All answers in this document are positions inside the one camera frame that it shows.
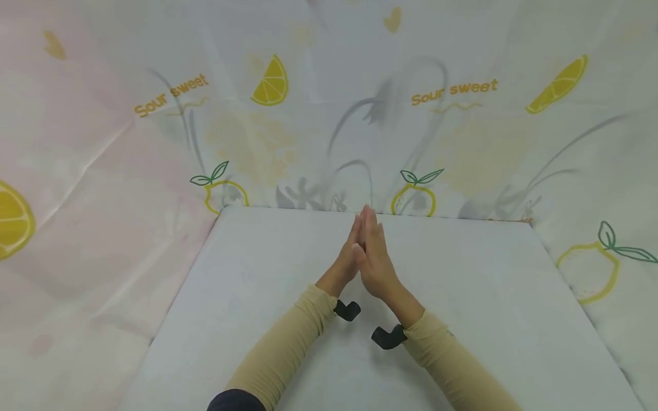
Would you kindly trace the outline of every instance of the lemon slice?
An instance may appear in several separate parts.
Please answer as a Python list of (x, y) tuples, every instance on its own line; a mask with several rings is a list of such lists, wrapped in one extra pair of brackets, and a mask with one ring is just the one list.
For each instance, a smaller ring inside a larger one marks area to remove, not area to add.
[(0, 260), (10, 257), (34, 234), (30, 205), (9, 184), (0, 180)]
[(286, 74), (286, 68), (281, 60), (274, 55), (251, 99), (260, 105), (275, 106), (283, 102), (287, 95), (288, 75)]
[(565, 67), (564, 70), (555, 77), (553, 82), (550, 83), (548, 87), (546, 87), (544, 91), (542, 91), (542, 93), (526, 107), (526, 111), (530, 114), (537, 114), (569, 94), (569, 92), (576, 87), (576, 84), (580, 81), (583, 73), (585, 73), (585, 67), (587, 67), (588, 60), (589, 58), (587, 57), (587, 54), (583, 54), (579, 59), (571, 62), (571, 64)]

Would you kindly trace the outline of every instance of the forearm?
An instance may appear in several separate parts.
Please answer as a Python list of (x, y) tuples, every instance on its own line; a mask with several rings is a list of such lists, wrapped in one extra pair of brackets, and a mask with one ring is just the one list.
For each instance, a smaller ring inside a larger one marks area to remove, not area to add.
[[(334, 283), (326, 284), (332, 286), (330, 291), (337, 290)], [(267, 411), (273, 411), (309, 347), (333, 322), (336, 297), (315, 285), (308, 286), (251, 349), (226, 389), (247, 391), (256, 396)]]
[(430, 374), (455, 411), (520, 410), (498, 380), (433, 314), (425, 312), (405, 335), (405, 348)]

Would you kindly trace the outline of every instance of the yellow squiggle line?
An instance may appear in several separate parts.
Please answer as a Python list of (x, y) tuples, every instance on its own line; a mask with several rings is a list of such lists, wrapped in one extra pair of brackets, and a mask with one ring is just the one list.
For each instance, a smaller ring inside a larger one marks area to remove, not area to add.
[[(201, 106), (203, 106), (203, 103), (205, 103), (206, 101), (209, 101), (209, 100), (210, 100), (210, 98), (204, 97), (198, 103), (185, 103), (185, 104), (183, 104), (183, 112), (185, 112), (185, 109), (188, 108), (188, 107), (201, 107)], [(181, 116), (181, 114), (179, 112), (168, 112), (166, 115), (167, 116), (179, 116), (179, 117)]]
[(452, 104), (449, 105), (448, 107), (445, 107), (443, 110), (440, 110), (440, 109), (430, 109), (430, 110), (433, 111), (433, 112), (437, 112), (437, 113), (441, 114), (441, 113), (443, 113), (443, 112), (446, 112), (448, 109), (450, 109), (450, 107), (459, 107), (459, 108), (462, 109), (462, 110), (468, 110), (468, 109), (470, 109), (471, 107), (475, 107), (475, 106), (477, 106), (477, 107), (482, 107), (482, 105), (481, 105), (480, 103), (469, 104), (469, 105), (467, 105), (466, 107), (462, 106), (462, 105), (459, 104), (459, 103), (452, 103)]

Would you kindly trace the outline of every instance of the gray leaf pattern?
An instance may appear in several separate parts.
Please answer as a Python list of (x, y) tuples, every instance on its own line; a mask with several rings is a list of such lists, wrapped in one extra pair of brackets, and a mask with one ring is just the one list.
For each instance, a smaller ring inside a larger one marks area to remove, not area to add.
[(320, 185), (314, 184), (310, 189), (307, 189), (306, 183), (306, 177), (301, 177), (297, 182), (297, 192), (290, 187), (286, 187), (286, 194), (288, 194), (291, 199), (297, 201), (297, 207), (293, 206), (290, 208), (305, 210), (307, 205), (309, 205), (313, 210), (325, 210), (321, 202), (315, 199), (315, 197), (321, 197)]
[(295, 208), (295, 203), (293, 203), (281, 192), (278, 185), (276, 186), (276, 192), (274, 196), (276, 197), (276, 206), (278, 208)]

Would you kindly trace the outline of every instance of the dark sleeve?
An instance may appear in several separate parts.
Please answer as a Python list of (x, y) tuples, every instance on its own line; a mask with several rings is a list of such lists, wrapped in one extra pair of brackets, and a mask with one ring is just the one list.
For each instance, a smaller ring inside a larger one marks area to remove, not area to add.
[(265, 411), (258, 398), (241, 389), (219, 393), (208, 405), (208, 411)]

